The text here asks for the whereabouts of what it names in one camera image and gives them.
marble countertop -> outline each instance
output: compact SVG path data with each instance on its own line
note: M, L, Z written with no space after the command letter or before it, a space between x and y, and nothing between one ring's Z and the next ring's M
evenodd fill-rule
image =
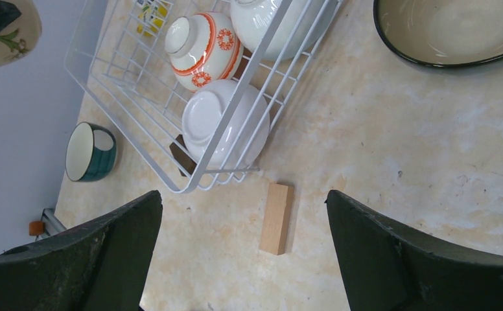
M405 63L377 36L371 6L345 2L260 155L261 171L242 183L169 192L84 97L80 120L113 130L121 156L101 181L65 177L56 215L73 227L160 191L145 310L348 310L324 205L330 189L503 255L503 61L460 71ZM273 181L296 187L281 256L258 250Z

plant illustration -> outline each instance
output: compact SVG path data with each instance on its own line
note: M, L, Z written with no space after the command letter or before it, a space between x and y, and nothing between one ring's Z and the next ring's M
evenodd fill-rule
M15 52L15 55L10 55L5 58L5 60L15 60L17 58L22 58L28 52L29 49L26 48L27 42L24 39L16 40L17 35L19 34L19 29L13 30L13 32L9 34L5 34L0 36L0 42L7 45L7 47L11 50L11 52Z

ceramic bowl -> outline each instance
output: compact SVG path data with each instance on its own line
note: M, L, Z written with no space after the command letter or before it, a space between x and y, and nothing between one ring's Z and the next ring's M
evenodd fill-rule
M232 78L244 47L227 16L202 12L173 22L165 50L179 83L195 92L211 81Z
M236 86L237 83L232 80L213 81L196 92L185 107L183 112L183 138L189 153L196 162L204 155L209 140L213 136ZM244 126L244 121L252 110L253 103L258 95L259 91L253 86L246 88L219 144L215 148L209 167L221 167L232 144L236 141L238 132ZM253 131L255 131L266 109L267 103L261 96L224 168L236 167L238 159L248 141L252 138ZM239 168L244 168L255 161L267 140L269 125L270 119L267 114L259 125L257 135L242 162L240 162Z
M374 0L379 36L400 57L432 67L503 58L503 0Z
M305 49L308 49L330 25L337 1L327 1L329 1L328 7L324 10L323 16L312 30L313 33L309 37ZM281 2L282 0L231 0L231 20L233 21L236 35L251 52L254 52L257 46L259 46L259 42L265 35L270 21ZM290 7L286 11L282 22L267 47L263 59L274 61L278 58L306 4L307 0L292 0ZM282 60L292 58L298 53L299 47L303 43L323 4L323 0L312 0L294 37L282 56Z
M0 32L0 66L30 53L41 36L41 20L32 0L5 0L13 3L21 15Z
M66 149L66 175L71 181L96 181L108 175L116 160L114 135L102 126L81 122Z

white wall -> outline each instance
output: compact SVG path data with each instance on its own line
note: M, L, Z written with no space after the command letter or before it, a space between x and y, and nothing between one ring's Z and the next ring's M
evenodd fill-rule
M0 67L0 253L32 242L28 223L52 207L83 91L64 57L84 0L34 0L43 33L27 57Z

light wood block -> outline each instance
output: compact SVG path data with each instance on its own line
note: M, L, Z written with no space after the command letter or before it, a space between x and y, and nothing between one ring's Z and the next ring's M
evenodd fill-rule
M274 255L284 253L293 201L292 186L277 183L269 185L259 249Z

